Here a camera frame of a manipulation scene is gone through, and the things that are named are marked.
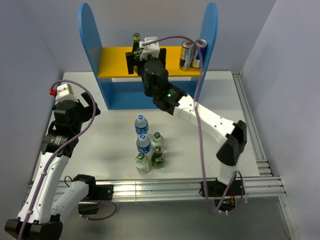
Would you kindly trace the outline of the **green glass bottle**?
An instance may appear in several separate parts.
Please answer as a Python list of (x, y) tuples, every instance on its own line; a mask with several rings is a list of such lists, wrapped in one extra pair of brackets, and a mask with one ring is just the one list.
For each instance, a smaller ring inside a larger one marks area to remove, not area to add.
[(134, 59), (137, 61), (138, 57), (136, 56), (139, 51), (141, 36), (138, 32), (133, 34), (133, 46), (132, 46), (132, 54), (134, 54)]
[(152, 157), (151, 157), (151, 164), (156, 169), (161, 169), (164, 167), (165, 164), (165, 155), (162, 150), (161, 146), (156, 146), (154, 148)]

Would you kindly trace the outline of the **blue-label water bottle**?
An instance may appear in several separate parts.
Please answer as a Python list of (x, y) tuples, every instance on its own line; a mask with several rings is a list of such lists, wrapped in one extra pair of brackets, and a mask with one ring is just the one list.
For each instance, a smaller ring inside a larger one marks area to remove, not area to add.
[(141, 133), (136, 140), (136, 147), (139, 153), (149, 154), (151, 151), (151, 140), (150, 138)]
[(148, 120), (142, 115), (138, 115), (134, 122), (135, 132), (139, 136), (140, 134), (147, 134), (149, 131)]

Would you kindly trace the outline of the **clear glass bottle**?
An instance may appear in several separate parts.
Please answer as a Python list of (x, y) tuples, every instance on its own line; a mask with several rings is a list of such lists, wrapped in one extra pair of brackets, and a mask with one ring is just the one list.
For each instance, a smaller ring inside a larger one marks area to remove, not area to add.
[(150, 171), (150, 160), (144, 153), (139, 153), (135, 158), (135, 166), (139, 173), (146, 174)]
[(163, 148), (164, 138), (159, 132), (155, 132), (150, 140), (151, 149), (155, 150), (156, 147)]

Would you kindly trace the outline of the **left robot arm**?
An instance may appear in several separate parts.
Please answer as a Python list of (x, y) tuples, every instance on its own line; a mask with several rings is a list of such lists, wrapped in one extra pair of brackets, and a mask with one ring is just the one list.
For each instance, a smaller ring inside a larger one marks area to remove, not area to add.
[(50, 123), (40, 149), (39, 168), (30, 193), (18, 216), (7, 220), (4, 230), (17, 240), (58, 240), (63, 222), (78, 203), (96, 197), (94, 176), (78, 174), (63, 195), (54, 201), (61, 175), (72, 157), (79, 137), (99, 115), (97, 103), (88, 92), (81, 94), (83, 106), (72, 93), (56, 94), (54, 120)]

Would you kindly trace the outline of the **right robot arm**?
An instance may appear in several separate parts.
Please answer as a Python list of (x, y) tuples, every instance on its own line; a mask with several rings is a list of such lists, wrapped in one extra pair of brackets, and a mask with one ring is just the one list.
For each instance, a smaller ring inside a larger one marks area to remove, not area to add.
[(247, 144), (247, 125), (242, 120), (234, 122), (223, 118), (170, 83), (165, 57), (164, 48), (160, 49), (158, 57), (150, 54), (145, 59), (138, 53), (127, 52), (127, 71), (141, 77), (144, 94), (152, 98), (158, 109), (198, 126), (200, 133), (206, 132), (220, 144), (216, 154), (220, 162), (216, 189), (227, 195), (234, 188), (232, 181), (238, 175), (238, 160)]

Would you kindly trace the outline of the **blue and yellow shelf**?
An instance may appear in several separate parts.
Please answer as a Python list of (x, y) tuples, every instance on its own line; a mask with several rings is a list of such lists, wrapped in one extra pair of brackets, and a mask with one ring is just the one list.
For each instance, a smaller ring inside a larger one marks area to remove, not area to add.
[(109, 110), (160, 109), (172, 113), (184, 96), (197, 101), (218, 33), (218, 8), (207, 5), (200, 38), (180, 36), (180, 45), (160, 47), (147, 37), (136, 45), (104, 47), (87, 3), (78, 10), (83, 48)]

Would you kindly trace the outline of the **left energy drink can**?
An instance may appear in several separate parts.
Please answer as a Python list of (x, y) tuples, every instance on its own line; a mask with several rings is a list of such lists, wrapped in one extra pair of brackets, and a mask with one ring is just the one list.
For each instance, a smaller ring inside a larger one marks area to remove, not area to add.
[(194, 44), (189, 40), (184, 40), (181, 43), (179, 68), (182, 71), (188, 71), (191, 68), (194, 49)]

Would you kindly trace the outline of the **energy drink can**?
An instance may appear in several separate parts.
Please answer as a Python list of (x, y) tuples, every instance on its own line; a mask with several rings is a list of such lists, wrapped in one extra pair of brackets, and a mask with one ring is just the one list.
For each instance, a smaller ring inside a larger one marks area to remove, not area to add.
[(192, 56), (191, 67), (194, 68), (194, 69), (199, 69), (200, 68), (200, 63), (201, 63), (199, 52), (201, 52), (202, 59), (204, 60), (206, 52), (207, 52), (207, 48), (208, 48), (208, 43), (204, 39), (197, 39), (195, 41), (195, 45), (199, 48), (200, 51), (198, 51), (198, 49), (196, 47), (194, 47), (194, 53), (193, 53), (193, 56)]
[(194, 49), (194, 44), (189, 40), (184, 40), (181, 43), (179, 68), (182, 71), (188, 71), (191, 68)]

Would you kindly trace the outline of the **right energy drink can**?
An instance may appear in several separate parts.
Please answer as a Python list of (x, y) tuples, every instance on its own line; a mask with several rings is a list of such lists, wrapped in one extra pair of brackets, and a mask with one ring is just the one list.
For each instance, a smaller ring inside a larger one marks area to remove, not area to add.
[(200, 63), (201, 63), (199, 52), (201, 52), (202, 59), (204, 60), (206, 52), (207, 52), (207, 48), (208, 48), (208, 43), (204, 39), (197, 39), (195, 41), (195, 45), (199, 48), (200, 51), (198, 51), (198, 49), (196, 47), (194, 47), (194, 53), (193, 53), (193, 56), (192, 56), (191, 67), (194, 68), (194, 69), (199, 69), (200, 68)]

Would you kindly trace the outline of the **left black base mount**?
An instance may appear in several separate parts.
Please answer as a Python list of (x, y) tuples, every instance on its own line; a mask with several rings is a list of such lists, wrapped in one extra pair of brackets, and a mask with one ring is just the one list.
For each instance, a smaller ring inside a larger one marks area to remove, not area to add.
[(97, 185), (91, 197), (83, 198), (79, 202), (78, 213), (85, 216), (96, 215), (102, 208), (102, 203), (97, 201), (111, 201), (113, 192), (114, 186), (112, 184)]

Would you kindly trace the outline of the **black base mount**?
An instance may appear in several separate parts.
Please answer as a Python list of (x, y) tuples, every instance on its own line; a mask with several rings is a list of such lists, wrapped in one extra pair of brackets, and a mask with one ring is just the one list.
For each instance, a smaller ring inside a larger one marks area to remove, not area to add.
[(79, 202), (78, 213), (85, 216), (96, 215), (102, 208), (102, 203), (97, 201), (111, 201), (113, 192), (114, 186), (112, 184), (97, 185), (91, 197), (83, 198)]
[[(207, 182), (208, 197), (214, 198), (215, 207), (218, 206), (220, 198), (223, 196), (226, 187), (226, 185), (220, 183), (217, 180)], [(222, 201), (222, 204), (220, 205), (219, 210), (222, 212), (229, 212), (234, 210), (237, 206), (236, 197), (240, 197), (238, 201), (238, 203), (240, 203), (240, 200), (243, 199), (245, 193), (246, 192), (243, 185), (243, 181), (241, 181), (240, 179), (234, 179), (226, 192), (226, 195)]]

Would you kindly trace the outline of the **aluminium front rail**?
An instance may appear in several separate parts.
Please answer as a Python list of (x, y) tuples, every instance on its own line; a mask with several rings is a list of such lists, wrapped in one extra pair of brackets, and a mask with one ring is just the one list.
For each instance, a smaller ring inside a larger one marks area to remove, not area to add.
[[(200, 195), (200, 178), (152, 180), (98, 180), (98, 187), (106, 191), (113, 202), (159, 202), (203, 200)], [(285, 188), (280, 177), (245, 177), (244, 191), (247, 198), (283, 197)]]

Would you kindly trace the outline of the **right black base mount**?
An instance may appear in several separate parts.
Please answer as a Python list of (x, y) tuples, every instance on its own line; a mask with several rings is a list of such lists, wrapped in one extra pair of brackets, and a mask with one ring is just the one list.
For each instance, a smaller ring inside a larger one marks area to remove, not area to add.
[[(220, 183), (217, 180), (207, 182), (208, 197), (214, 198), (215, 207), (218, 206), (220, 198), (223, 196), (226, 187), (226, 185)], [(222, 204), (220, 205), (219, 210), (222, 212), (229, 212), (234, 210), (237, 206), (236, 197), (240, 197), (238, 201), (238, 203), (240, 203), (240, 200), (243, 199), (245, 193), (246, 192), (243, 185), (243, 181), (241, 181), (240, 179), (234, 179), (226, 192), (226, 195), (222, 201)]]

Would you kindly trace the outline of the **aluminium side rail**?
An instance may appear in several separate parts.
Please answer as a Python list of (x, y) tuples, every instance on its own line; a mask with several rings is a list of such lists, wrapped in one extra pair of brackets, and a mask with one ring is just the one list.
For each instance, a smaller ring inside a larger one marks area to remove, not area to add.
[(235, 84), (235, 88), (239, 97), (240, 105), (248, 127), (248, 135), (258, 166), (259, 174), (261, 177), (272, 177), (273, 173), (271, 171), (269, 162), (267, 160), (260, 135), (250, 108), (250, 104), (245, 93), (245, 89), (240, 76), (240, 71), (232, 71), (231, 75)]

